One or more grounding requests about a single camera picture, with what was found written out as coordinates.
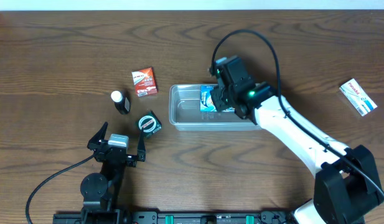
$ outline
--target round object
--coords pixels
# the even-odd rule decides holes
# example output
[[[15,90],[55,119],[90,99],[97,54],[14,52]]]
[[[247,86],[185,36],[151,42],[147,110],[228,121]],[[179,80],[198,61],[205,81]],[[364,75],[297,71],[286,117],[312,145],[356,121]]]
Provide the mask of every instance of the round object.
[[[121,100],[123,100],[123,95],[120,93],[120,91],[113,91],[111,93],[111,99],[116,102],[116,103],[119,103],[121,102]]]
[[[146,115],[139,120],[139,128],[144,128],[143,132],[145,133],[152,132],[156,128],[156,126],[156,119],[154,119],[152,116]]]
[[[107,191],[108,181],[106,177],[99,173],[86,176],[80,186],[81,194],[84,197],[101,197]]]

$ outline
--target green clip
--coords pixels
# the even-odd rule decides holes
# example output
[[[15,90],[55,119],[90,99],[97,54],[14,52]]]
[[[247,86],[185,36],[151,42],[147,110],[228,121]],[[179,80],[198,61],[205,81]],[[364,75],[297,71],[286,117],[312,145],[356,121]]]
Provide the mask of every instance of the green clip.
[[[246,224],[254,224],[254,216],[246,215]]]
[[[172,215],[166,215],[166,224],[174,224],[174,217]]]

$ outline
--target white box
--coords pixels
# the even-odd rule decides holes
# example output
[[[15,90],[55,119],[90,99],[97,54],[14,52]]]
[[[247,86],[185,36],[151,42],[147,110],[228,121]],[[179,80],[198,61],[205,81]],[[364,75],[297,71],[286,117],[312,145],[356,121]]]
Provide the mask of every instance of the white box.
[[[354,78],[340,86],[340,90],[362,116],[377,107]]]

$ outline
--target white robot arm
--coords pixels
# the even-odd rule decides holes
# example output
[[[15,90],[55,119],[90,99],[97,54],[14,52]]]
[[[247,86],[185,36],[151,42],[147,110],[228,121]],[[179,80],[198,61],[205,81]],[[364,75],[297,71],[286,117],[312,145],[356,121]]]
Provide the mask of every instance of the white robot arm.
[[[326,135],[319,128],[314,126],[306,118],[301,116],[282,96],[283,105],[290,111],[293,118],[302,124],[311,133],[314,133],[322,141],[329,144],[342,155],[345,155],[345,148],[348,146],[342,142],[338,142],[330,136]],[[305,163],[312,175],[322,170],[321,165],[325,162],[332,164],[339,160],[333,153],[326,151],[323,146],[313,140],[297,127],[283,112],[280,107],[277,96],[262,102],[261,107],[254,110],[256,122],[265,130],[275,135],[282,141],[300,160]],[[318,214],[313,200],[308,201],[303,206],[294,211],[294,217],[298,223],[303,224],[325,224],[325,221]]]
[[[328,136],[290,106],[279,83],[278,90],[265,82],[257,85],[239,57],[212,62],[218,86],[210,93],[217,111],[233,107],[241,119],[251,119],[274,134],[315,177],[313,200],[293,213],[299,224],[352,224],[384,201],[375,160],[367,148],[351,149]],[[349,176],[343,178],[341,172]]]

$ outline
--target bottle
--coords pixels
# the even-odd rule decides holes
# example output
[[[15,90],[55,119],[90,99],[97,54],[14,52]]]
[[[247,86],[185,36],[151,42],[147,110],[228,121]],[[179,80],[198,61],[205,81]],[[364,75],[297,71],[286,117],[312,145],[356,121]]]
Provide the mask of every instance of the bottle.
[[[121,114],[129,113],[129,100],[126,96],[123,96],[120,91],[114,91],[111,93],[111,99],[115,102],[116,109]]]

